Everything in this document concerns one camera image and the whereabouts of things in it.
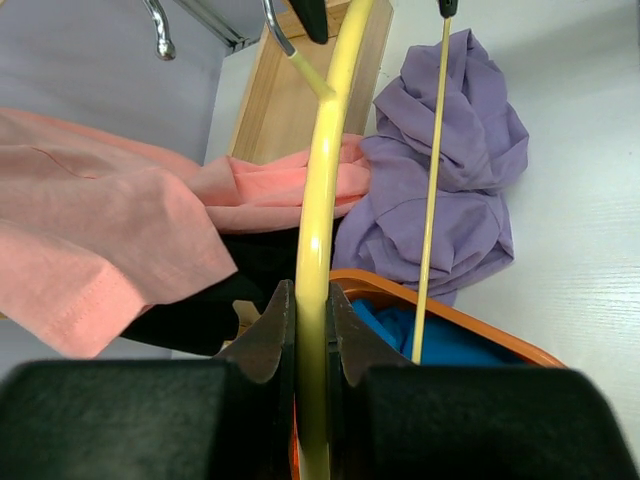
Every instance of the clothing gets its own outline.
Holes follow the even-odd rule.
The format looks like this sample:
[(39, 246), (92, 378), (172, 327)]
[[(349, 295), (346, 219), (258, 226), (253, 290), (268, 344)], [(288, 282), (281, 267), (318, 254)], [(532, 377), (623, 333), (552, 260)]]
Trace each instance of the clothing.
[[(440, 45), (409, 49), (400, 77), (375, 100), (378, 134), (360, 147), (369, 194), (338, 232), (333, 268), (360, 268), (417, 288), (431, 161)], [(505, 80), (471, 31), (451, 37), (430, 296), (455, 292), (514, 258), (502, 189), (527, 166), (528, 134)]]
[[(345, 136), (336, 216), (366, 193)], [(206, 167), (168, 150), (0, 109), (0, 311), (69, 356), (97, 355), (150, 306), (237, 271), (219, 232), (299, 223), (308, 152)]]
[[(341, 219), (334, 222), (333, 238)], [(278, 283), (294, 279), (300, 229), (222, 235), (238, 272), (216, 285), (170, 305), (156, 305), (122, 333), (130, 340), (197, 355), (215, 355), (235, 338), (235, 300), (247, 300), (264, 312)]]
[[(411, 358), (415, 312), (396, 307), (376, 312), (371, 302), (356, 300), (360, 319), (395, 350)], [(440, 317), (427, 316), (421, 365), (499, 367), (524, 363), (501, 345)]]

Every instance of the purple cloth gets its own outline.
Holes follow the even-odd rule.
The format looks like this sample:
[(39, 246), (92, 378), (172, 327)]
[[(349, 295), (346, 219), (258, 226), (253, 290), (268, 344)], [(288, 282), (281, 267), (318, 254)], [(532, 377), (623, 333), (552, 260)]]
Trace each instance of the purple cloth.
[[(368, 270), (417, 289), (440, 49), (410, 48), (400, 77), (374, 102), (378, 134), (360, 144), (371, 161), (371, 187), (340, 225), (333, 268)], [(469, 30), (452, 35), (432, 298), (452, 304), (457, 289), (513, 261), (500, 192), (526, 169), (528, 138), (487, 52)]]

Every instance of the black cloth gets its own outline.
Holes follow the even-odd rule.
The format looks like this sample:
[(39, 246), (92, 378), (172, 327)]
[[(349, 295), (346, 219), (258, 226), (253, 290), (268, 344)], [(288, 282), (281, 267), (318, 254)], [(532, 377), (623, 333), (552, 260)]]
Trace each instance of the black cloth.
[[(333, 239), (341, 220), (333, 225)], [(197, 355), (215, 355), (238, 333), (235, 300), (266, 308), (281, 280), (295, 277), (300, 229), (222, 235), (238, 272), (180, 302), (156, 305), (121, 334), (137, 342)]]

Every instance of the wooden frame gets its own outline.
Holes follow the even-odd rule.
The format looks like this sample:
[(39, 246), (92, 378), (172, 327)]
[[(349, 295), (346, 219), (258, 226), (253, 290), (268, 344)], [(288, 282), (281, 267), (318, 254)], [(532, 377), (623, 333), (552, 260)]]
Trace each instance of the wooden frame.
[[(311, 42), (292, 11), (278, 15), (287, 38), (323, 76), (327, 74), (349, 3), (349, 0), (327, 1), (329, 42), (326, 45)], [(388, 0), (374, 0), (363, 38), (366, 48), (362, 49), (356, 65), (353, 84), (357, 88), (351, 92), (345, 133), (364, 133), (392, 15)], [(309, 148), (317, 105), (316, 95), (265, 29), (229, 155), (262, 165)]]

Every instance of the yellow plastic rod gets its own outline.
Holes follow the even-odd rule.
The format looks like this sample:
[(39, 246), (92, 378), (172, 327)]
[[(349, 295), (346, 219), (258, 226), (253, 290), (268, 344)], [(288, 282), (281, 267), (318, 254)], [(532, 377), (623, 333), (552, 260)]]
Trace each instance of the yellow plastic rod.
[(433, 217), (436, 211), (436, 191), (438, 188), (438, 168), (440, 166), (440, 141), (442, 139), (442, 117), (444, 116), (444, 96), (447, 84), (447, 63), (449, 60), (449, 35), (451, 17), (445, 19), (442, 29), (442, 51), (440, 52), (440, 77), (438, 96), (436, 97), (436, 117), (433, 127), (433, 148), (431, 150), (431, 168), (429, 169), (429, 191), (427, 192), (427, 213), (422, 244), (422, 263), (420, 265), (420, 284), (418, 287), (418, 306), (413, 336), (411, 361), (420, 365), (422, 359), (422, 341), (424, 339), (424, 316), (429, 293), (429, 267), (431, 265), (431, 242), (433, 237)]
[(338, 156), (351, 83), (373, 0), (352, 0), (319, 98), (304, 191), (296, 270), (296, 412), (303, 480), (329, 479), (326, 302)]

